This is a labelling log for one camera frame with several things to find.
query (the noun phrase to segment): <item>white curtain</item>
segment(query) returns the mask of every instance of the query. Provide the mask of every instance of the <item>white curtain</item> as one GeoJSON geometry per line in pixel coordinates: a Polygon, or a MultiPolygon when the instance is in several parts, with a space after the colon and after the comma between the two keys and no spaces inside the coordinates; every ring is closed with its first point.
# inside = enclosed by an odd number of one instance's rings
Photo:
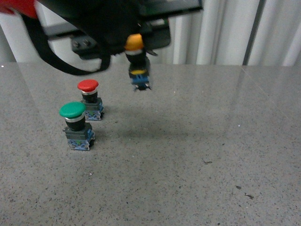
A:
{"type": "MultiPolygon", "coordinates": [[[[170,18],[172,44],[153,64],[242,65],[260,0],[205,0],[204,11],[170,18]]],[[[37,4],[44,26],[63,19],[37,4]]],[[[80,58],[69,39],[50,43],[64,61],[80,58]]],[[[0,14],[0,62],[40,61],[19,16],[0,14]]],[[[126,63],[124,54],[112,62],[126,63]]],[[[301,65],[301,1],[266,0],[248,65],[301,65]]]]}

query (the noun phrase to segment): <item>dark speck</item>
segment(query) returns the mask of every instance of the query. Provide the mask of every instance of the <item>dark speck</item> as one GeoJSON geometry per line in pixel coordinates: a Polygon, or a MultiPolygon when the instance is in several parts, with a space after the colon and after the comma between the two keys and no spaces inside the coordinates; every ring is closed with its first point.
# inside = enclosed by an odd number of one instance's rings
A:
{"type": "Polygon", "coordinates": [[[250,199],[254,198],[254,196],[252,196],[251,194],[247,194],[247,193],[245,193],[245,196],[248,196],[250,199]]]}
{"type": "Polygon", "coordinates": [[[205,165],[208,165],[209,163],[212,163],[211,161],[203,161],[205,165]]]}

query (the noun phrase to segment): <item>green push button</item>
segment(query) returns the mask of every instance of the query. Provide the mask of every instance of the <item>green push button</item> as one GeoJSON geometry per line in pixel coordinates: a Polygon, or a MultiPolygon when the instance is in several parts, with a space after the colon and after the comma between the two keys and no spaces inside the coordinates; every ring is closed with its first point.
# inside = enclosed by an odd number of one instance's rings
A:
{"type": "Polygon", "coordinates": [[[86,106],[81,102],[70,102],[60,109],[60,115],[64,118],[72,119],[79,117],[85,111],[86,106]]]}

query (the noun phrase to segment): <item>robotic arm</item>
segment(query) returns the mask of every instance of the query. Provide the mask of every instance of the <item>robotic arm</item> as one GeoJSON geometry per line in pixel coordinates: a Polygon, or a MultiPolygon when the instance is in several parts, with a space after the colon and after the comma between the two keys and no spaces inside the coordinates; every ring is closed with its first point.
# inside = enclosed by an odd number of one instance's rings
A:
{"type": "Polygon", "coordinates": [[[149,88],[146,53],[170,43],[168,17],[202,9],[201,0],[38,0],[70,24],[42,28],[34,0],[0,0],[0,12],[22,14],[28,34],[40,57],[53,67],[73,75],[106,70],[111,55],[126,53],[129,76],[135,89],[149,88]],[[82,59],[102,60],[97,71],[77,69],[57,57],[48,45],[69,36],[72,50],[82,59]]]}

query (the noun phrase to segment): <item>blue terminal block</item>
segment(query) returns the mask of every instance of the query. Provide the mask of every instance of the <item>blue terminal block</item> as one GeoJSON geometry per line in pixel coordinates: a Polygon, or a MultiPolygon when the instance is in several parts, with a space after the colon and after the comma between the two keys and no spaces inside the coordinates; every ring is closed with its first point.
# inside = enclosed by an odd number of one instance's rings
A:
{"type": "Polygon", "coordinates": [[[94,144],[95,133],[85,120],[86,106],[81,102],[70,102],[61,107],[60,115],[65,118],[67,127],[63,129],[72,150],[89,151],[94,144]]]}
{"type": "Polygon", "coordinates": [[[100,121],[104,114],[103,101],[97,97],[98,82],[93,79],[81,81],[77,87],[81,90],[81,102],[86,106],[85,118],[90,121],[100,121]]]}
{"type": "Polygon", "coordinates": [[[150,80],[148,75],[137,74],[132,75],[132,85],[134,86],[134,90],[146,90],[151,89],[150,80]]]}

